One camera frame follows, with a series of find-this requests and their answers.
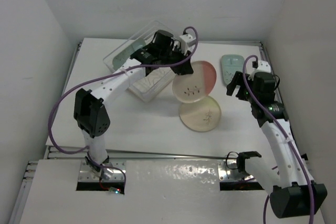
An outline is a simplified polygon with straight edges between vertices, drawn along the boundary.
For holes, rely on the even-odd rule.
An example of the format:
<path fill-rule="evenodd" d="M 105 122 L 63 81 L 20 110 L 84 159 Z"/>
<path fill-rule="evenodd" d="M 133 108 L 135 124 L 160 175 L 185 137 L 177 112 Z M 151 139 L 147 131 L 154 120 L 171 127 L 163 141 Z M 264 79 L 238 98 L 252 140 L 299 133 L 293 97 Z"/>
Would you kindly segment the cream green round plate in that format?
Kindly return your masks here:
<path fill-rule="evenodd" d="M 207 96 L 194 103 L 182 103 L 179 107 L 182 123 L 195 132 L 209 132 L 218 126 L 222 110 L 218 102 Z"/>

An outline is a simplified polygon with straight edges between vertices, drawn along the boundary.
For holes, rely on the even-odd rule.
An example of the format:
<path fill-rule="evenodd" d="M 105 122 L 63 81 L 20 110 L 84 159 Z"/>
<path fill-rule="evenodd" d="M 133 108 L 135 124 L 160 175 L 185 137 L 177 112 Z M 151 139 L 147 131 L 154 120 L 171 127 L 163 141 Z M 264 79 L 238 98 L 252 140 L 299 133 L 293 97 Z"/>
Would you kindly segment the light blue rectangular plate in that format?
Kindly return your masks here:
<path fill-rule="evenodd" d="M 226 54 L 221 57 L 223 83 L 225 86 L 231 83 L 236 71 L 242 72 L 244 57 L 235 54 Z"/>

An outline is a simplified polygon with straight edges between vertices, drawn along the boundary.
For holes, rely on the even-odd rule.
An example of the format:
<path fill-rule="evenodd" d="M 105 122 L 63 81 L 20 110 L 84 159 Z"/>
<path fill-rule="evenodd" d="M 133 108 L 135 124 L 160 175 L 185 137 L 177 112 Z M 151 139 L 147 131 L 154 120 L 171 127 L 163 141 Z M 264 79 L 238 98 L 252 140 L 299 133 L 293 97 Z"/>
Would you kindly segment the cream pink round plate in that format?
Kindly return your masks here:
<path fill-rule="evenodd" d="M 217 72 L 208 61 L 191 64 L 193 74 L 176 75 L 172 82 L 174 96 L 182 103 L 194 103 L 207 97 L 213 90 Z"/>

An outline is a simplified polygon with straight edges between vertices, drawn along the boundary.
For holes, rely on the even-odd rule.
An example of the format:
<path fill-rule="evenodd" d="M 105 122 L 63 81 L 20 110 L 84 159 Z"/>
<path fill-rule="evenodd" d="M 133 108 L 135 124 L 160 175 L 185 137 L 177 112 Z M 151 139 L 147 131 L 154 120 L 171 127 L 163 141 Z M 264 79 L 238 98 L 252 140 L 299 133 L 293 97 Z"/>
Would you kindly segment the dark green glass plate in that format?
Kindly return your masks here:
<path fill-rule="evenodd" d="M 127 45 L 124 49 L 119 51 L 116 56 L 113 57 L 113 70 L 119 69 L 135 51 L 144 47 L 145 45 L 145 40 L 141 38 L 130 41 L 129 45 Z"/>

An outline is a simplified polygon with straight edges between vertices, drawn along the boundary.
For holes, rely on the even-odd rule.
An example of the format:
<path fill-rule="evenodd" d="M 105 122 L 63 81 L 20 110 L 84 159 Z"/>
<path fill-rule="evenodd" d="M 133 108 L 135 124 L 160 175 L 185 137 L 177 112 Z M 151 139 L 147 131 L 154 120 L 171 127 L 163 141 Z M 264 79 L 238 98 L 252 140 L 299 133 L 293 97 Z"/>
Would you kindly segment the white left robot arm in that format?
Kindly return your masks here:
<path fill-rule="evenodd" d="M 157 30 L 151 42 L 133 52 L 112 77 L 94 90 L 77 91 L 74 118 L 85 138 L 86 162 L 92 170 L 101 172 L 109 161 L 103 137 L 110 126 L 105 103 L 158 68 L 170 68 L 179 76 L 193 74 L 191 56 L 197 44 L 198 35 L 184 32 L 174 39 L 172 33 Z"/>

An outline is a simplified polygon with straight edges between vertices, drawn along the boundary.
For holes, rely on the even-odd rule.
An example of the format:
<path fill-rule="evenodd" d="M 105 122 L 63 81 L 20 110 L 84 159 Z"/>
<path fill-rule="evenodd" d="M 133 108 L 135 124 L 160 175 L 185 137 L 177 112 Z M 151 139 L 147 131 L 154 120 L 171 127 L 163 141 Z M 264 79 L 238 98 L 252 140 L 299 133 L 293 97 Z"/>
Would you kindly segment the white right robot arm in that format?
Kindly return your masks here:
<path fill-rule="evenodd" d="M 271 73 L 254 75 L 236 72 L 226 94 L 248 101 L 251 113 L 266 136 L 278 170 L 268 167 L 257 151 L 240 152 L 236 159 L 240 173 L 252 175 L 267 192 L 273 213 L 278 218 L 309 216 L 309 222 L 327 196 L 324 184 L 315 182 L 299 155 L 291 136 L 284 105 L 275 100 L 276 81 Z"/>

